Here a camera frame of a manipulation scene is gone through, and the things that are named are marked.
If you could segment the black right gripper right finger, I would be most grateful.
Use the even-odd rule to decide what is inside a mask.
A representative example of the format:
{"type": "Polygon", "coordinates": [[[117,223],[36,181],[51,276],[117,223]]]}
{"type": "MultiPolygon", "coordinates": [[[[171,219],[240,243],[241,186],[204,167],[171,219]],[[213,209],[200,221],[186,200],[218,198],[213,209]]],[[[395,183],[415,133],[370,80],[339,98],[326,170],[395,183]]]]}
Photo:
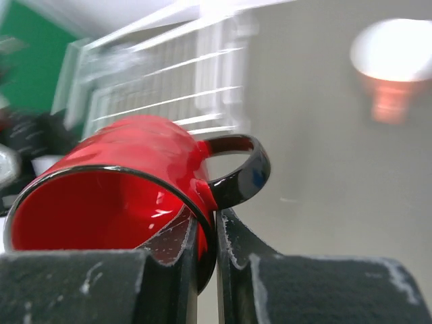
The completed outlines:
{"type": "Polygon", "coordinates": [[[216,214],[221,323],[430,323],[413,276],[393,259],[288,256],[233,210],[216,214]]]}

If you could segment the pink ceramic mug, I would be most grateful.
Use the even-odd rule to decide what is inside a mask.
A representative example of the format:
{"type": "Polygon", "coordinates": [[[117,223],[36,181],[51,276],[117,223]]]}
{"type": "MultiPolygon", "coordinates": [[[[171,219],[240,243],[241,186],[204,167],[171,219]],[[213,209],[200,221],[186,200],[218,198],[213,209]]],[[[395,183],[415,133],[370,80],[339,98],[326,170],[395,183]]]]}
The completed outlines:
{"type": "Polygon", "coordinates": [[[412,94],[431,81],[431,21],[375,22],[353,40],[350,61],[371,92],[371,117],[399,124],[412,94]]]}

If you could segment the red ceramic mug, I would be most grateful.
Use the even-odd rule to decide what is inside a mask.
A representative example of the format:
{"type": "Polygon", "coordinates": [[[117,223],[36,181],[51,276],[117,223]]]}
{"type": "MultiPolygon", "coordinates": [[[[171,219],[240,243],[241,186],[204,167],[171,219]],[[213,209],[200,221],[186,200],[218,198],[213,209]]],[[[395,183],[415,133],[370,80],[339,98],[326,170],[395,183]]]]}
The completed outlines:
{"type": "Polygon", "coordinates": [[[197,140],[156,115],[119,119],[32,180],[11,206],[6,251],[134,249],[182,212],[198,227],[197,286],[215,266],[214,212],[267,183],[271,163],[253,136],[197,140]]]}

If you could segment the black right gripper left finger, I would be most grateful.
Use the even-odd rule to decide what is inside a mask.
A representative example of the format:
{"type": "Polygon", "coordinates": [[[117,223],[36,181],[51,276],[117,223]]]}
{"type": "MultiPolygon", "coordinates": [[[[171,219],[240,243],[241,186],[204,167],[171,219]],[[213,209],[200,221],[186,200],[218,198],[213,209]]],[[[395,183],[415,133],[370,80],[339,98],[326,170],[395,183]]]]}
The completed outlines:
{"type": "Polygon", "coordinates": [[[197,222],[184,209],[135,250],[1,257],[2,323],[195,323],[197,222]]]}

